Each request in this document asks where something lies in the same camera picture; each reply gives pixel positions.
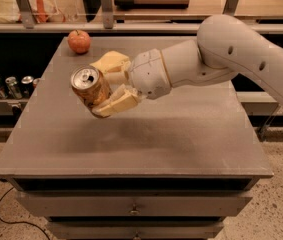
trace gray tabletop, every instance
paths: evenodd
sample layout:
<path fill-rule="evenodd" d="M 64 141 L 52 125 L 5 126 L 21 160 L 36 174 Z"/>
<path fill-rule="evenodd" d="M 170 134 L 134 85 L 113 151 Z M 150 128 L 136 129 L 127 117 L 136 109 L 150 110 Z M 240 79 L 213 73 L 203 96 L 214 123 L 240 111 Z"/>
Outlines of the gray tabletop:
<path fill-rule="evenodd" d="M 271 176 L 230 82 L 176 88 L 107 119 L 71 90 L 72 71 L 109 50 L 133 59 L 189 38 L 94 37 L 85 55 L 65 38 L 0 155 L 0 176 Z"/>

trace speckled floor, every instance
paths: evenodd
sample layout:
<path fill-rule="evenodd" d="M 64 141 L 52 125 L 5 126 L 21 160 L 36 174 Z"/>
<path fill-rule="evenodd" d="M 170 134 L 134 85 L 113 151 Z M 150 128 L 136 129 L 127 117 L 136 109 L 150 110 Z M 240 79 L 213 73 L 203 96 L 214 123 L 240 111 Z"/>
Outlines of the speckled floor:
<path fill-rule="evenodd" d="M 4 142 L 0 142 L 0 151 Z M 283 133 L 274 131 L 262 143 L 275 176 L 260 181 L 252 190 L 253 199 L 234 218 L 225 220 L 225 228 L 216 240 L 283 240 Z M 10 189 L 9 183 L 0 182 L 0 198 Z M 31 216 L 14 200 L 10 192 L 0 205 L 0 214 L 7 221 L 29 221 L 44 229 L 45 219 Z M 0 240 L 47 239 L 37 228 L 24 225 L 7 225 L 0 222 Z"/>

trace desk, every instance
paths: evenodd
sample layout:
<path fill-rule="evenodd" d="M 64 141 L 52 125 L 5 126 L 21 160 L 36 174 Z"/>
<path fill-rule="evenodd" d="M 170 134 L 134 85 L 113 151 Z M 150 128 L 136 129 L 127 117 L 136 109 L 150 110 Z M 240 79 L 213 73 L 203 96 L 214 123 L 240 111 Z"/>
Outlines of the desk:
<path fill-rule="evenodd" d="M 109 50 L 131 58 L 195 37 L 94 37 L 76 55 L 64 39 L 0 155 L 18 201 L 66 239 L 215 237 L 272 171 L 230 82 L 97 119 L 70 75 Z"/>
<path fill-rule="evenodd" d="M 190 0 L 187 9 L 131 9 L 114 6 L 116 20 L 203 20 L 222 14 L 226 0 Z M 244 19 L 283 19 L 283 0 L 239 0 L 235 14 Z"/>

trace red apple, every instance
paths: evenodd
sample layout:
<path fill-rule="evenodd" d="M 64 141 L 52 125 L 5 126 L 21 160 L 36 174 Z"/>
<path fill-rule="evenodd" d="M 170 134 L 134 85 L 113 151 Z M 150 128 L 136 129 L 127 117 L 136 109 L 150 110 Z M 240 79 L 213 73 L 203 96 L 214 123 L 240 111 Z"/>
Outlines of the red apple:
<path fill-rule="evenodd" d="M 72 30 L 68 35 L 68 44 L 75 53 L 83 54 L 89 51 L 91 38 L 83 30 Z"/>

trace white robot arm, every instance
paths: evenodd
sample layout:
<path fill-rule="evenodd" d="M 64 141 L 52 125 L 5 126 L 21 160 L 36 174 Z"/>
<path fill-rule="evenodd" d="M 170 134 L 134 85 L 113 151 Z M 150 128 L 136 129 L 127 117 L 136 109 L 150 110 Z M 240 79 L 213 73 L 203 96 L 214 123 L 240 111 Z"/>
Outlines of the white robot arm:
<path fill-rule="evenodd" d="M 175 87 L 216 84 L 238 73 L 253 80 L 283 106 L 283 49 L 234 17 L 214 15 L 200 25 L 197 42 L 189 40 L 139 54 L 124 74 L 125 82 L 132 87 L 128 93 L 134 97 L 130 106 L 134 107 L 142 98 L 156 99 Z M 104 105 L 109 101 L 92 112 L 105 117 L 130 108 L 127 105 L 119 111 L 100 113 Z"/>

